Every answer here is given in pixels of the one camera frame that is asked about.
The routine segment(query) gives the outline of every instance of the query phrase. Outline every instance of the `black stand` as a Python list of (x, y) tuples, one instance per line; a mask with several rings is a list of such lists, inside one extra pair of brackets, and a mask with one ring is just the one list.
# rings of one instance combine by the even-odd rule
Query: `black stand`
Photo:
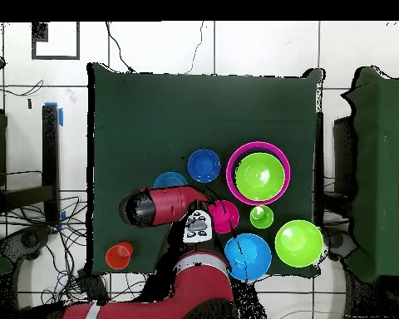
[[(7, 117), (0, 110), (0, 186), (6, 181)], [(59, 144), (56, 106), (42, 107), (42, 186), (0, 191), (0, 213), (44, 202), (48, 223), (60, 222)]]

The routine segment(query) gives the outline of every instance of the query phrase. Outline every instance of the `metal frame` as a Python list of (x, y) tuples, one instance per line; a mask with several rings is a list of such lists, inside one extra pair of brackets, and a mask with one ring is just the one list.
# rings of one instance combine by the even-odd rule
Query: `metal frame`
[(49, 31), (45, 22), (32, 22), (31, 58), (33, 60), (80, 60), (80, 23), (76, 23), (76, 55), (37, 55), (37, 42), (48, 42)]

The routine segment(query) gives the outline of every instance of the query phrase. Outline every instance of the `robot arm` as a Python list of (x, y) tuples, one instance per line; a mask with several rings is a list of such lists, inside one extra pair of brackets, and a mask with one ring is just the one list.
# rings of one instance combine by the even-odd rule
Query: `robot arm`
[[(164, 277), (169, 294), (148, 303), (141, 300), (148, 296), (142, 293), (133, 302), (108, 302), (102, 307), (74, 304), (66, 308), (62, 319), (237, 319), (229, 264), (215, 237), (212, 218), (204, 210), (209, 202), (191, 186), (142, 189), (125, 196), (120, 204), (125, 223), (142, 228), (172, 223), (170, 246), (148, 279)], [(153, 293), (153, 285), (148, 290)]]

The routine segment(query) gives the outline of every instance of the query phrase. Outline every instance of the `floor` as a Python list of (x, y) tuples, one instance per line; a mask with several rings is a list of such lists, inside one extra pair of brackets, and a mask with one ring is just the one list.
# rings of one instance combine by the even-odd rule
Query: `floor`
[[(351, 113), (340, 95), (349, 89), (355, 70), (375, 65), (389, 76), (399, 76), (399, 22), (113, 22), (110, 31), (120, 44), (123, 60), (138, 72), (301, 76), (309, 68), (325, 69), (327, 177), (334, 175), (333, 122)], [(49, 23), (48, 42), (37, 44), (37, 55), (76, 55), (76, 24)], [(64, 114), (59, 131), (62, 207), (68, 207), (69, 214), (77, 205), (76, 197), (86, 201), (86, 64), (103, 62), (116, 71), (126, 71), (117, 45), (108, 37), (104, 22), (81, 22), (80, 60), (32, 60), (31, 24), (0, 23), (0, 56), (6, 61), (0, 72), (0, 108), (8, 116), (7, 170), (42, 169), (42, 106), (57, 102)], [(40, 80), (43, 87), (32, 90)], [(3, 89), (17, 94), (32, 91), (30, 96), (15, 96)], [(10, 175), (7, 188), (34, 186), (40, 180), (39, 173)], [(79, 221), (74, 220), (72, 227), (84, 233), (85, 209), (76, 218)], [(326, 218), (335, 219), (331, 214)], [(21, 222), (15, 219), (3, 217), (0, 237), (21, 227), (11, 224)], [(68, 227), (62, 232), (76, 239)], [(80, 237), (71, 245), (76, 268), (86, 261), (84, 241)], [(50, 235), (49, 248), (57, 268), (65, 269), (59, 235)], [(43, 249), (37, 260), (22, 266), (20, 306), (46, 302), (50, 293), (42, 297), (42, 292), (59, 288), (57, 279), (52, 255)], [(133, 298), (144, 280), (135, 274), (106, 274), (104, 279), (112, 297), (124, 291), (115, 301)], [(133, 293), (127, 290), (129, 284)], [(344, 272), (339, 263), (328, 259), (314, 279), (268, 277), (255, 285), (268, 319), (341, 319), (344, 311)]]

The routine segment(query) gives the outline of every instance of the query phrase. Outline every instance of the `light green bowl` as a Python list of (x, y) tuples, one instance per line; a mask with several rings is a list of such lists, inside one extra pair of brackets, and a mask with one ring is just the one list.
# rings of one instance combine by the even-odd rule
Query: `light green bowl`
[(258, 205), (251, 209), (249, 221), (255, 228), (268, 228), (273, 223), (273, 211), (266, 205)]
[(268, 153), (247, 155), (235, 171), (238, 191), (255, 201), (265, 201), (276, 196), (284, 180), (283, 165), (278, 158)]
[(323, 251), (323, 236), (309, 221), (293, 220), (277, 232), (275, 250), (290, 267), (307, 267), (319, 259)]

